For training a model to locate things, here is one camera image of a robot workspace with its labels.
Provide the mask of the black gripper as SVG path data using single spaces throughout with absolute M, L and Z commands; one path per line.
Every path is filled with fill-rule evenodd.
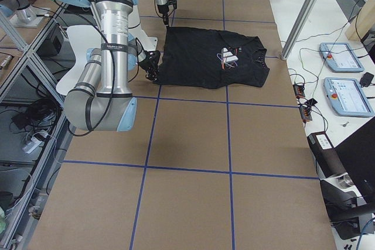
M 162 16 L 163 24 L 169 26 L 169 7 L 177 8 L 177 0 L 155 0 L 158 13 Z
M 155 81 L 158 76 L 158 63 L 160 59 L 160 51 L 142 51 L 138 55 L 138 65 L 146 72 L 146 78 Z

